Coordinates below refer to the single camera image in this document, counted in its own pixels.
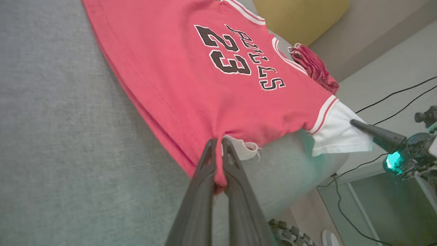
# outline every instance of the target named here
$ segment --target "black cable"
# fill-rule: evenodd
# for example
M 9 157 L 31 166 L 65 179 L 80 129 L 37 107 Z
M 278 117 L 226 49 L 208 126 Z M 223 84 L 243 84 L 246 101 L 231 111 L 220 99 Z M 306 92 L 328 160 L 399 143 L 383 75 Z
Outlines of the black cable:
M 409 87 L 409 88 L 407 88 L 407 89 L 403 89 L 403 90 L 400 90 L 400 91 L 397 91 L 397 92 L 393 92 L 392 94 L 390 94 L 390 95 L 386 96 L 385 98 L 383 98 L 383 99 L 377 101 L 376 103 L 371 104 L 371 105 L 369 105 L 369 106 L 367 106 L 367 107 L 365 107 L 365 108 L 363 108 L 363 109 L 360 109 L 360 110 L 356 111 L 355 113 L 358 114 L 359 112 L 361 112 L 361 111 L 363 111 L 363 110 L 365 110 L 365 109 L 368 109 L 368 108 L 370 108 L 370 107 L 372 107 L 372 106 L 377 105 L 378 103 L 380 103 L 380 102 L 386 100 L 387 98 L 393 96 L 394 94 L 398 94 L 398 93 L 400 93 L 400 92 L 407 91 L 407 90 L 409 90 L 409 89 L 413 89 L 413 88 L 418 87 L 418 86 L 421 85 L 421 84 L 425 84 L 425 83 L 427 83 L 428 81 L 433 80 L 433 79 L 435 79 L 435 78 L 437 78 L 437 76 L 432 77 L 432 78 L 429 78 L 429 79 L 425 80 L 424 82 L 419 83 L 419 84 L 416 84 L 416 85 L 414 85 L 414 86 L 412 86 L 412 87 Z
M 336 190 L 337 190 L 337 195 L 338 195 L 338 203 L 337 203 L 337 205 L 338 205 L 338 210 L 340 210 L 340 213 L 343 215 L 343 217 L 349 222 L 349 224 L 352 226 L 352 227 L 354 227 L 355 228 L 355 230 L 361 235 L 361 236 L 363 236 L 363 237 L 365 237 L 365 238 L 367 238 L 367 239 L 370 239 L 370 240 L 372 240 L 372 241 L 375 241 L 375 242 L 380 242 L 380 243 L 382 243 L 382 244 L 386 244 L 386 245 L 390 245 L 390 246 L 393 246 L 392 244 L 390 244 L 390 243 L 388 243 L 388 242 L 383 242 L 383 241 L 380 241 L 380 240 L 376 240 L 376 239 L 373 239 L 373 238 L 371 238 L 371 237 L 368 237 L 368 236 L 366 236 L 366 235 L 364 235 L 363 233 L 361 233 L 360 232 L 360 230 L 358 230 L 358 228 L 354 225 L 354 224 L 352 224 L 352 222 L 344 215 L 344 213 L 343 213 L 343 211 L 341 210 L 341 208 L 340 208 L 340 202 L 341 202 L 341 195 L 340 195 L 340 192 L 338 192 L 338 183 L 337 183 L 337 179 L 334 177 L 334 181 L 335 181 L 335 188 L 336 188 Z
M 374 125 L 374 126 L 375 126 L 375 125 L 378 125 L 379 123 L 384 122 L 384 121 L 386 121 L 386 120 L 388 120 L 388 119 L 394 117 L 395 115 L 399 114 L 402 110 L 404 110 L 404 109 L 406 109 L 408 106 L 410 106 L 410 104 L 412 104 L 416 99 L 418 99 L 419 97 L 423 96 L 425 93 L 428 93 L 428 92 L 430 92 L 431 90 L 433 90 L 433 89 L 435 89 L 435 88 L 437 88 L 437 85 L 434 86 L 434 87 L 432 87 L 431 89 L 427 90 L 426 92 L 420 94 L 418 97 L 414 98 L 411 102 L 409 102 L 409 104 L 407 104 L 407 106 L 405 106 L 403 109 L 399 110 L 396 114 L 394 114 L 394 115 L 392 115 L 392 116 L 390 116 L 390 117 L 388 117 L 388 118 L 385 118 L 385 119 L 383 119 L 383 120 L 381 120 L 381 121 L 379 121 L 379 122 L 377 122 L 377 123 L 375 123 L 375 124 L 373 124 L 373 125 Z
M 382 155 L 378 156 L 378 157 L 377 157 L 375 160 L 373 160 L 373 161 L 369 161 L 369 162 L 363 163 L 363 164 L 359 165 L 358 167 L 356 167 L 356 168 L 354 168 L 354 169 L 351 169 L 351 170 L 349 170 L 349 171 L 347 171 L 347 172 L 344 172 L 344 173 L 342 173 L 340 176 L 338 176 L 337 178 L 340 178 L 341 176 L 345 175 L 346 173 L 351 172 L 351 171 L 353 171 L 353 170 L 355 170 L 355 169 L 361 167 L 362 165 L 372 163 L 372 162 L 378 160 L 378 159 L 379 159 L 381 156 L 383 156 L 383 155 L 388 155 L 388 153 L 382 154 Z M 324 186 L 318 185 L 317 187 L 328 187 L 328 186 L 329 186 L 330 184 L 332 184 L 333 182 L 334 182 L 334 180 L 331 181 L 331 182 L 330 182 L 329 184 L 327 184 L 327 185 L 324 185 Z

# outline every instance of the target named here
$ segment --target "t-shirt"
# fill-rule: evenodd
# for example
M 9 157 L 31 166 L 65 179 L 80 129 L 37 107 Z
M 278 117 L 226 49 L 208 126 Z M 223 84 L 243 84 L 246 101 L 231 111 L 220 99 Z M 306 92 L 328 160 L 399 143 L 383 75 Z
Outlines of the t-shirt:
M 336 147 L 324 126 L 328 119 L 337 125 L 330 114 L 341 103 L 287 59 L 265 20 L 237 1 L 83 3 L 120 84 L 189 176 L 211 138 L 240 140 L 254 152 L 303 128 L 316 154 Z M 215 182 L 223 188 L 219 144 L 216 152 Z

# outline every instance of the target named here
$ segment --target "teal light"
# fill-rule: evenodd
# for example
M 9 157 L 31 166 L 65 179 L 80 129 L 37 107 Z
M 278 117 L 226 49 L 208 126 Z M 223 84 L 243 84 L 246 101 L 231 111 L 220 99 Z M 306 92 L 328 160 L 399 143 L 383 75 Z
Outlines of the teal light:
M 403 161 L 404 159 L 397 151 L 393 154 L 389 154 L 385 160 L 387 167 L 397 174 L 402 173 L 401 167 Z

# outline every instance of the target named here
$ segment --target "white shoe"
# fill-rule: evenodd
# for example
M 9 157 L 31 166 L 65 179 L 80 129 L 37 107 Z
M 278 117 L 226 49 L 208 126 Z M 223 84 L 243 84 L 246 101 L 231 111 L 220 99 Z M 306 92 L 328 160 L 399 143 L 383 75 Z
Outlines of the white shoe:
M 340 246 L 337 237 L 334 233 L 324 230 L 322 232 L 322 245 L 323 246 Z

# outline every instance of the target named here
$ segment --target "shirt sleeve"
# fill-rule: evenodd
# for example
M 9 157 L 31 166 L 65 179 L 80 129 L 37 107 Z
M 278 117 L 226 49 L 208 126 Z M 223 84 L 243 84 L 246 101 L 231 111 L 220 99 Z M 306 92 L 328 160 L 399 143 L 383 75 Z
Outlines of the shirt sleeve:
M 322 106 L 314 127 L 307 132 L 314 138 L 312 155 L 371 151 L 373 137 L 350 124 L 364 122 L 350 108 L 331 96 Z

